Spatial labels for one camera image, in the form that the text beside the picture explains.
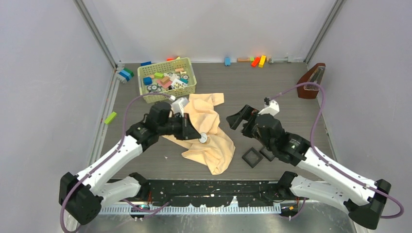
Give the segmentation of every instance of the yellow plastic basket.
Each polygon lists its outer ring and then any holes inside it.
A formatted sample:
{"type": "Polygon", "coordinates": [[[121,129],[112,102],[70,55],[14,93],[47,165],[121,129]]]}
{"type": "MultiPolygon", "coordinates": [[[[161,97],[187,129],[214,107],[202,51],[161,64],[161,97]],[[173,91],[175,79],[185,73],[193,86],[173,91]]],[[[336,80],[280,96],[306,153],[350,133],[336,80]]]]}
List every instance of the yellow plastic basket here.
{"type": "MultiPolygon", "coordinates": [[[[146,89],[146,85],[143,84],[143,78],[148,77],[149,75],[155,74],[156,72],[159,73],[168,73],[168,72],[174,72],[175,69],[177,68],[183,68],[189,75],[189,82],[186,87],[182,87],[179,89],[173,89],[173,90],[167,90],[167,91],[162,91],[161,93],[165,93],[168,95],[174,95],[176,97],[180,96],[186,96],[192,93],[195,93],[195,88],[196,88],[196,77],[193,72],[193,67],[192,63],[190,62],[190,59],[185,57],[185,58],[180,58],[177,60],[172,60],[168,62],[162,62],[162,63],[156,63],[148,66],[142,66],[137,69],[137,78],[138,78],[138,83],[139,83],[139,91],[140,94],[146,94],[149,91],[146,89]]],[[[167,100],[168,98],[165,96],[161,95],[149,95],[149,96],[144,96],[144,100],[147,103],[154,103],[158,101],[163,101],[167,100]]]]}

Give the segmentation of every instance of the red block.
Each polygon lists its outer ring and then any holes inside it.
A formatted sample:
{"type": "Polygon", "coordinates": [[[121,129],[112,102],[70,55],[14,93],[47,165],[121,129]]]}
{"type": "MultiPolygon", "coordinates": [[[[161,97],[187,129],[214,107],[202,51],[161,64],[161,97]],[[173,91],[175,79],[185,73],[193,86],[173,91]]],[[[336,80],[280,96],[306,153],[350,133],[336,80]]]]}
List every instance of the red block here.
{"type": "Polygon", "coordinates": [[[259,64],[260,57],[256,57],[255,60],[250,64],[252,67],[256,67],[257,64],[259,64]]]}

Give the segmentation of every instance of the green block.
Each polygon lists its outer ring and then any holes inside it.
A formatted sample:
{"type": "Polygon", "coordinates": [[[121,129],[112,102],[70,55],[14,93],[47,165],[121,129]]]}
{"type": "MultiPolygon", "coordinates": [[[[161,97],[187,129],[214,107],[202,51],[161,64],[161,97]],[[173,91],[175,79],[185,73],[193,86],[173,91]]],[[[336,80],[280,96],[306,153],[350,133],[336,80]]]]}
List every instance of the green block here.
{"type": "Polygon", "coordinates": [[[105,123],[106,125],[110,124],[116,116],[117,116],[117,113],[112,112],[112,113],[106,118],[106,120],[104,120],[104,123],[105,123]]]}
{"type": "Polygon", "coordinates": [[[159,72],[154,73],[154,77],[155,77],[156,79],[162,79],[164,76],[165,76],[164,74],[159,73],[159,72]]]}
{"type": "Polygon", "coordinates": [[[134,73],[133,71],[129,70],[128,68],[124,68],[124,71],[126,71],[127,73],[129,73],[132,77],[134,77],[134,73]]]}

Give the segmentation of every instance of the white round object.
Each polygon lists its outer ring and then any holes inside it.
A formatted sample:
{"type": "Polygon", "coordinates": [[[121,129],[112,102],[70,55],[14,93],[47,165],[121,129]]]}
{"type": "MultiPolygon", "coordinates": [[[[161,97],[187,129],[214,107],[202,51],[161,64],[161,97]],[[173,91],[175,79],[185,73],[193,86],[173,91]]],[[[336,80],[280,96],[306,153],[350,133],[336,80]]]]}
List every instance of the white round object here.
{"type": "Polygon", "coordinates": [[[201,138],[199,138],[200,143],[205,143],[207,141],[207,134],[206,133],[200,133],[201,138]]]}

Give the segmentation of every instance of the peach towel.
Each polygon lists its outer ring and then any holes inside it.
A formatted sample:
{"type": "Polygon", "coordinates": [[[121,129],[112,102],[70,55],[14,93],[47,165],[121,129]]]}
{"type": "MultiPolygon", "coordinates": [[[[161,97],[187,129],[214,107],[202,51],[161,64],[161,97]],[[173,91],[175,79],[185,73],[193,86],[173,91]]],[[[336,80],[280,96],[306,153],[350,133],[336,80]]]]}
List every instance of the peach towel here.
{"type": "Polygon", "coordinates": [[[202,144],[198,139],[181,141],[173,135],[163,136],[176,144],[189,149],[182,153],[184,158],[206,165],[212,175],[222,174],[233,158],[235,145],[233,141],[219,128],[219,114],[214,106],[224,103],[223,93],[190,94],[185,113],[199,133],[207,134],[207,142],[202,144]]]}

